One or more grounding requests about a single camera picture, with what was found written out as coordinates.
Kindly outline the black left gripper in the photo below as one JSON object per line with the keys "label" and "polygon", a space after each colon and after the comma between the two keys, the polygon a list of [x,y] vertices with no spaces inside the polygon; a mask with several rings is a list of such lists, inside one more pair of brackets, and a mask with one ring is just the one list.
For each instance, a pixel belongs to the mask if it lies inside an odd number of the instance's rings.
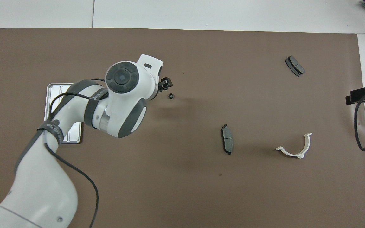
{"label": "black left gripper", "polygon": [[158,83],[158,92],[165,91],[166,88],[172,87],[173,83],[170,78],[165,77],[164,79],[161,79]]}

